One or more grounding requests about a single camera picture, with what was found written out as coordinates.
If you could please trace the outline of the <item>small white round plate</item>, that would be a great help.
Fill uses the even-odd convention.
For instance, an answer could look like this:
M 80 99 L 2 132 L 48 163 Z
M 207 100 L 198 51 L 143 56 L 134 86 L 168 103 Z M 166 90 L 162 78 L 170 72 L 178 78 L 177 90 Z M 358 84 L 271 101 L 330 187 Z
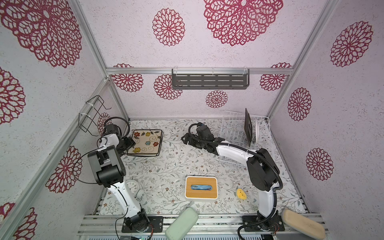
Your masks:
M 261 136 L 259 120 L 255 119 L 255 142 L 258 143 Z

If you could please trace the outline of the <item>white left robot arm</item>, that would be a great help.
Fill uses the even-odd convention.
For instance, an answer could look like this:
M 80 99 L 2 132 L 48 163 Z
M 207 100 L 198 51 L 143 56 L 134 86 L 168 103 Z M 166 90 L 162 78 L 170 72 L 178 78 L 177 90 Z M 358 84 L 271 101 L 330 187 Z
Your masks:
M 124 224 L 134 232 L 148 229 L 148 216 L 134 197 L 126 181 L 126 168 L 121 159 L 125 151 L 135 145 L 132 138 L 122 136 L 121 129 L 115 124 L 105 124 L 100 146 L 87 154 L 95 181 L 107 188 L 121 205 L 124 212 Z

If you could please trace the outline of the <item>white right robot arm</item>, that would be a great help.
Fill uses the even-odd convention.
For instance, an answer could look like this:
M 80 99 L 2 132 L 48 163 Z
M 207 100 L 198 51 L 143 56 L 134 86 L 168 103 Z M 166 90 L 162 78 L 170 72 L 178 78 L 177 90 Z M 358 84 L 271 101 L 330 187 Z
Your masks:
M 190 125 L 181 140 L 185 145 L 204 149 L 216 156 L 226 157 L 245 165 L 250 181 L 258 189 L 259 196 L 257 220 L 250 223 L 249 227 L 266 231 L 275 224 L 273 218 L 278 214 L 277 191 L 283 188 L 283 182 L 280 170 L 266 149 L 248 150 L 223 138 L 216 138 L 203 123 Z

